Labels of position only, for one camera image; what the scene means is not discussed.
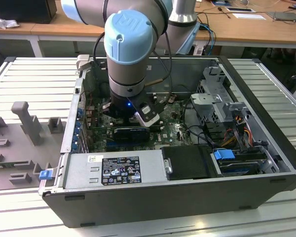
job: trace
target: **robotic arm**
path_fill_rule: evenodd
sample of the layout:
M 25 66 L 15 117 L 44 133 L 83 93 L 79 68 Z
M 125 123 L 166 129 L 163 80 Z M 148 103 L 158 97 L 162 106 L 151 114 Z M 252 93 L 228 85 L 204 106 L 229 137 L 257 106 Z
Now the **robotic arm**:
M 111 102 L 106 114 L 128 120 L 135 114 L 142 126 L 159 120 L 164 106 L 145 93 L 151 52 L 158 47 L 187 54 L 199 29 L 196 0 L 62 0 L 66 15 L 105 28 Z

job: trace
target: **desk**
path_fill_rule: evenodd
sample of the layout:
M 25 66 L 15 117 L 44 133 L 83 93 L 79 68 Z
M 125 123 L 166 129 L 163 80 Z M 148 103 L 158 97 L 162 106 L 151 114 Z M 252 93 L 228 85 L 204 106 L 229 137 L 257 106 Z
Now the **desk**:
M 262 0 L 251 0 L 256 5 L 268 6 Z M 20 28 L 0 29 L 0 39 L 29 40 L 36 57 L 42 57 L 43 52 L 39 46 L 40 40 L 63 40 L 63 41 L 95 41 L 103 32 L 103 28 L 84 25 L 65 16 L 60 1 L 57 3 L 57 13 L 50 24 L 21 23 Z M 286 11 L 291 4 L 279 2 L 271 8 L 261 8 L 249 5 L 255 11 Z M 203 1 L 200 7 L 195 8 L 197 12 L 212 8 L 210 2 Z M 296 23 L 288 25 L 284 22 L 275 21 L 266 14 L 261 13 L 266 20 L 237 19 L 230 14 L 228 19 L 225 14 L 220 13 L 217 8 L 206 10 L 209 24 L 217 35 L 216 44 L 222 46 L 250 46 L 250 47 L 278 47 L 296 48 Z M 206 22 L 204 14 L 200 14 L 203 22 Z M 198 32 L 195 44 L 204 45 L 209 39 L 207 32 Z

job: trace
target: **blue latch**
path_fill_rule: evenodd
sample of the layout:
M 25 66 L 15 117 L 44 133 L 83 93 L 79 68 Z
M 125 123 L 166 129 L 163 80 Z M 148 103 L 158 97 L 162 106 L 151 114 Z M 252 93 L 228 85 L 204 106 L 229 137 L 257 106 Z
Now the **blue latch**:
M 217 150 L 214 152 L 216 160 L 218 159 L 235 159 L 235 155 L 232 150 Z
M 52 170 L 43 170 L 39 173 L 39 179 L 40 180 L 50 180 L 50 179 L 53 179 L 52 175 L 53 175 Z

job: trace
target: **warning label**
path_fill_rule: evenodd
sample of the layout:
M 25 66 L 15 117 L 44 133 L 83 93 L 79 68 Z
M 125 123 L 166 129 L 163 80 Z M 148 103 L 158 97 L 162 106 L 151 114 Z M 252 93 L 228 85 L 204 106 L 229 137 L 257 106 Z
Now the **warning label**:
M 139 157 L 102 159 L 103 185 L 141 183 Z

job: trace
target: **wire bundle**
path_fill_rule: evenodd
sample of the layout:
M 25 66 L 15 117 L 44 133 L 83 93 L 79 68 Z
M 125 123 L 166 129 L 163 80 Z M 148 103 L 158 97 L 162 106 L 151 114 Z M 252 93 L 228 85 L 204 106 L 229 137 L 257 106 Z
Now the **wire bundle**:
M 205 24 L 203 24 L 203 22 L 201 21 L 201 19 L 198 16 L 199 14 L 204 14 L 206 16 L 207 26 Z M 213 48 L 215 46 L 215 43 L 216 43 L 216 33 L 211 29 L 211 27 L 209 25 L 207 13 L 205 13 L 205 12 L 199 12 L 199 13 L 197 13 L 197 18 L 198 18 L 199 22 L 201 23 L 201 26 L 203 28 L 205 28 L 207 30 L 208 34 L 209 34 L 209 39 L 208 39 L 207 44 L 204 47 L 204 50 L 207 49 L 209 43 L 211 42 L 211 48 L 210 48 L 210 50 L 208 52 L 208 55 L 211 55 L 212 50 L 213 50 Z

